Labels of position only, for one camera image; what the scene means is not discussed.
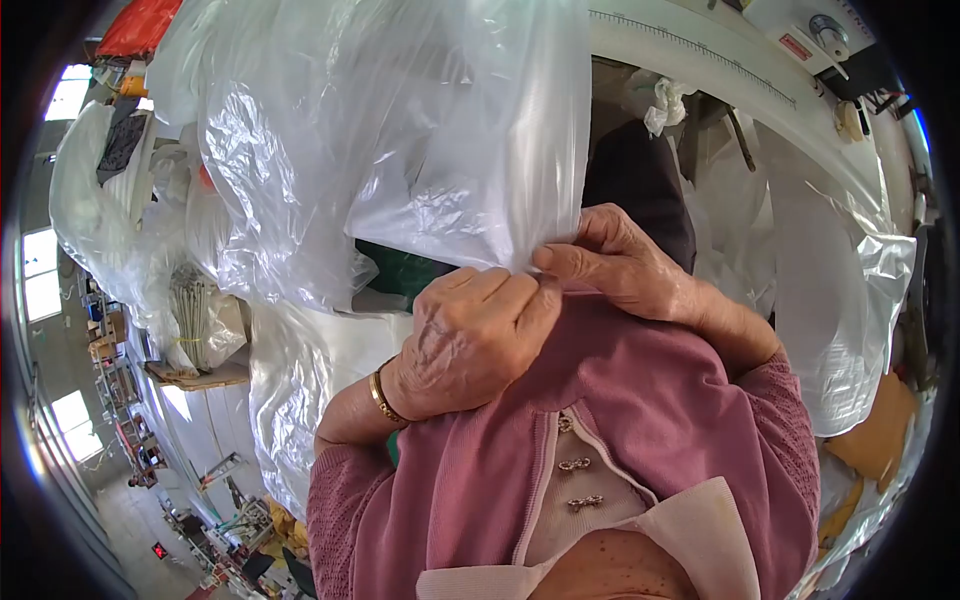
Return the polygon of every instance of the green fabric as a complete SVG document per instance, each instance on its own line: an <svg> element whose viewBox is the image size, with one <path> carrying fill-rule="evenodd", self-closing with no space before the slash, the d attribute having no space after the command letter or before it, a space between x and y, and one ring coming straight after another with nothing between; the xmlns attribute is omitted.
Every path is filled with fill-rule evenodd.
<svg viewBox="0 0 960 600"><path fill-rule="evenodd" d="M369 256L380 270L379 275L370 282L370 288L382 294L405 297L407 312L413 312L417 294L446 270L446 265L441 262L379 244L357 240L356 247Z"/></svg>
<svg viewBox="0 0 960 600"><path fill-rule="evenodd" d="M390 451L390 460L394 461L394 467L396 467L397 463L400 461L400 452L396 449L397 433L399 432L395 431L394 433L390 434L389 438L387 438L387 450Z"/></svg>

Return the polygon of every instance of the woman's right hand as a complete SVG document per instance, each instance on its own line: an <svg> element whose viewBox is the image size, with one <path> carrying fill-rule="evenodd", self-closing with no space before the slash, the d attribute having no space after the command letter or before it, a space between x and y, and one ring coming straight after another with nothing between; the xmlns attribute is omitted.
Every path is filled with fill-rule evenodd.
<svg viewBox="0 0 960 600"><path fill-rule="evenodd" d="M561 288L506 269L458 269L414 300L414 333L380 372L383 393L407 420L466 411L520 378L560 316Z"/></svg>
<svg viewBox="0 0 960 600"><path fill-rule="evenodd" d="M537 248L533 264L560 281L579 281L621 310L652 321L695 325L697 283L616 204L584 208L575 245Z"/></svg>

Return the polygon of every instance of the red label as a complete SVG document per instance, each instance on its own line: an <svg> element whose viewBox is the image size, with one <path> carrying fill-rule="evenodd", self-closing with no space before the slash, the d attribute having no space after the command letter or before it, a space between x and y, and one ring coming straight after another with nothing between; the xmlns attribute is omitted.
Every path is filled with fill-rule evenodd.
<svg viewBox="0 0 960 600"><path fill-rule="evenodd" d="M800 60L807 60L813 56L809 50L804 48L804 46L790 34L784 34L784 36L780 38L780 43L786 46L787 50L797 55L797 58Z"/></svg>

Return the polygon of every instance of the cream undershirt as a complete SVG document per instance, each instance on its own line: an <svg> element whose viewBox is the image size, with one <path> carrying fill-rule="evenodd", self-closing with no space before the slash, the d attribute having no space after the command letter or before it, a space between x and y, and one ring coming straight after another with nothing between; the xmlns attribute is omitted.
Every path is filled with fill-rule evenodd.
<svg viewBox="0 0 960 600"><path fill-rule="evenodd" d="M686 571L701 600L758 600L754 557L727 482L715 477L662 502L617 467L606 448L564 411L551 416L547 451L554 461L540 482L540 505L529 537L521 539L514 564L423 571L421 600L526 598L580 538L602 529L637 531L671 555ZM572 424L561 432L559 422ZM563 461L589 459L589 466L562 470ZM574 511L567 501L601 495Z"/></svg>

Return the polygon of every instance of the factory floor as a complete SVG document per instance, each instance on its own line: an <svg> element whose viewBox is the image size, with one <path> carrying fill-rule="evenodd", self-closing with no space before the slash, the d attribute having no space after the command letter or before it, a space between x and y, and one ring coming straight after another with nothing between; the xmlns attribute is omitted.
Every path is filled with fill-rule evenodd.
<svg viewBox="0 0 960 600"><path fill-rule="evenodd" d="M124 575L140 600L182 600L197 590L204 578L200 565L163 520L151 490L131 488L120 479L100 490L95 503ZM152 550L157 542L169 553L163 560ZM234 596L226 588L216 588L204 597Z"/></svg>

